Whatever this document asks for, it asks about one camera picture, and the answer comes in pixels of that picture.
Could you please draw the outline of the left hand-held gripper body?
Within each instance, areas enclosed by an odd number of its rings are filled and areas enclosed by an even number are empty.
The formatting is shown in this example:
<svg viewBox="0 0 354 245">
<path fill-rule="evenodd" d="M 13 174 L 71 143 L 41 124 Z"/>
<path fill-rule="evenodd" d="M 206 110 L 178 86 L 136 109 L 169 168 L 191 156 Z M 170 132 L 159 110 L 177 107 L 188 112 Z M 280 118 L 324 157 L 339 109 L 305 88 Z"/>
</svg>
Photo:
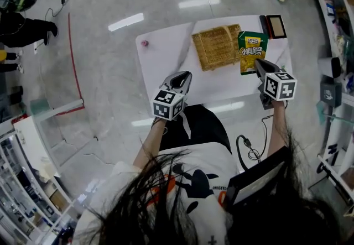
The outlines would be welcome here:
<svg viewBox="0 0 354 245">
<path fill-rule="evenodd" d="M 152 98 L 153 116 L 167 121 L 174 120 L 184 110 L 188 92 L 189 89 L 179 90 L 175 86 L 162 84 Z"/>
</svg>

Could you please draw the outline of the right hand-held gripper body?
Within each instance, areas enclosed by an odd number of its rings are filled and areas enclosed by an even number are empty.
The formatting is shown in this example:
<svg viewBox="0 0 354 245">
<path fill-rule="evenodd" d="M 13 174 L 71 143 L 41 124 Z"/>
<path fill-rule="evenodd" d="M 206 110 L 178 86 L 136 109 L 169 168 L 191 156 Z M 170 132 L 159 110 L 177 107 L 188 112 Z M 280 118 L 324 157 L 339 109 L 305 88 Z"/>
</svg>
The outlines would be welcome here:
<svg viewBox="0 0 354 245">
<path fill-rule="evenodd" d="M 273 101 L 284 102 L 294 99 L 297 79 L 280 68 L 280 72 L 266 73 L 264 78 L 259 78 L 258 86 L 260 100 L 264 110 L 273 108 Z"/>
</svg>

